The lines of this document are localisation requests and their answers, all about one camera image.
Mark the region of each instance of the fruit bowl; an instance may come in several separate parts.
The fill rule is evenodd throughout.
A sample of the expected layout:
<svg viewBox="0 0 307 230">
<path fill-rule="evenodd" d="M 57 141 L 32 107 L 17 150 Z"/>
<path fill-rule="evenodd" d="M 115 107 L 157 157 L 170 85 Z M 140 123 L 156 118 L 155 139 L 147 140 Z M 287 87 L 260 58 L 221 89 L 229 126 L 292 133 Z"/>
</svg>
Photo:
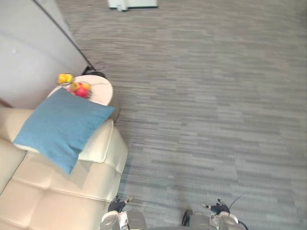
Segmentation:
<svg viewBox="0 0 307 230">
<path fill-rule="evenodd" d="M 91 84 L 86 81 L 72 82 L 65 87 L 73 95 L 89 99 L 92 96 Z"/>
</svg>

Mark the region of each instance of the carpet floor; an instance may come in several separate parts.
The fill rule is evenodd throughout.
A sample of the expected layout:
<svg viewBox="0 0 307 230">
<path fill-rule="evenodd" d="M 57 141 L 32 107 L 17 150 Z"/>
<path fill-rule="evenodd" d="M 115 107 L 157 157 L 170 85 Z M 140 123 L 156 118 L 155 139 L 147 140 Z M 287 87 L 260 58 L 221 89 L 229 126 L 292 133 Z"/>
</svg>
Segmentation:
<svg viewBox="0 0 307 230">
<path fill-rule="evenodd" d="M 177 226 L 187 207 L 245 193 L 232 213 L 250 230 L 306 229 L 305 0 L 58 4 L 120 102 L 126 210 Z"/>
</svg>

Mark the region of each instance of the white wall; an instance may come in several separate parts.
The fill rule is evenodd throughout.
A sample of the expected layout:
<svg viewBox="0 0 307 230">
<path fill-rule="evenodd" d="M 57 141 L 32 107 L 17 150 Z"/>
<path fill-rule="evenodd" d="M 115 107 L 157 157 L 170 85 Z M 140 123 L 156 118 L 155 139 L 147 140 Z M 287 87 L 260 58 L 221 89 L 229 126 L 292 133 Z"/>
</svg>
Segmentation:
<svg viewBox="0 0 307 230">
<path fill-rule="evenodd" d="M 68 31 L 54 0 L 39 0 Z M 30 0 L 0 0 L 0 99 L 35 108 L 56 86 L 59 73 L 80 75 L 86 62 Z"/>
</svg>

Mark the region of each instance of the cream leather sofa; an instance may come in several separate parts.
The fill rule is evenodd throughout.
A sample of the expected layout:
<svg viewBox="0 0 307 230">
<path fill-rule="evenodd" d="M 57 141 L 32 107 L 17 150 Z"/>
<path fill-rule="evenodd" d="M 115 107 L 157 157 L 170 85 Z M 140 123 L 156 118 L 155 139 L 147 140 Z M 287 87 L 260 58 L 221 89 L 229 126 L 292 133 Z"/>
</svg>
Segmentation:
<svg viewBox="0 0 307 230">
<path fill-rule="evenodd" d="M 127 147 L 105 121 L 67 175 L 42 154 L 12 144 L 32 110 L 0 108 L 0 230 L 96 230 L 117 194 Z"/>
</svg>

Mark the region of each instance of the round side table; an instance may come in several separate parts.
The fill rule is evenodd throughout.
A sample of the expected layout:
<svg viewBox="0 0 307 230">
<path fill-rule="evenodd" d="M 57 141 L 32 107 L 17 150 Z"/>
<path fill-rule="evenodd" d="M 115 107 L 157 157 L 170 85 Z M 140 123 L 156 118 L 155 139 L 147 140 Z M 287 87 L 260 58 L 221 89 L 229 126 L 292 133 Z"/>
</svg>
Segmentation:
<svg viewBox="0 0 307 230">
<path fill-rule="evenodd" d="M 119 114 L 119 102 L 116 98 L 114 98 L 113 87 L 107 79 L 100 77 L 100 76 L 96 76 L 96 75 L 82 75 L 79 77 L 75 77 L 74 81 L 75 82 L 79 82 L 79 81 L 88 82 L 91 85 L 91 89 L 92 89 L 92 96 L 89 98 L 89 101 L 95 102 L 101 105 L 108 105 L 108 106 L 114 107 L 115 110 L 112 113 L 112 115 L 109 117 L 109 119 L 116 121 L 118 114 Z M 69 85 L 57 86 L 51 91 L 51 93 L 48 96 L 53 94 L 55 91 L 57 91 L 61 87 L 67 88 L 69 87 Z"/>
</svg>

